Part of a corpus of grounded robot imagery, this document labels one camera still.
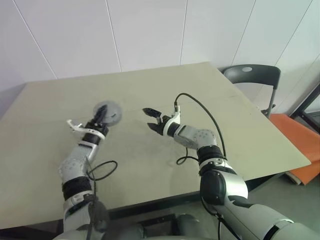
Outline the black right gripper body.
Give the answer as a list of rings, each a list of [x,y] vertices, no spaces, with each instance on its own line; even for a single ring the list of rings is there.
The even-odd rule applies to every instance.
[[[167,124],[167,116],[162,115],[156,118],[157,119],[157,133],[163,134],[165,125]]]

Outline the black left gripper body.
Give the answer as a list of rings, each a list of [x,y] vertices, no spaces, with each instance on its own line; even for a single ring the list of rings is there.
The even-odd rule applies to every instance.
[[[96,130],[106,136],[108,134],[108,126],[104,122],[97,122],[94,121],[93,119],[88,121],[86,124],[86,128]]]

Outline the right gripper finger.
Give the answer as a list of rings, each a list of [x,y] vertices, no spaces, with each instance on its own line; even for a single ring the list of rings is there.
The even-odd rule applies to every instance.
[[[161,116],[161,112],[153,108],[146,107],[143,108],[142,111],[149,117],[159,118]]]
[[[154,131],[158,134],[163,134],[163,125],[162,124],[148,122],[147,125],[152,131]]]

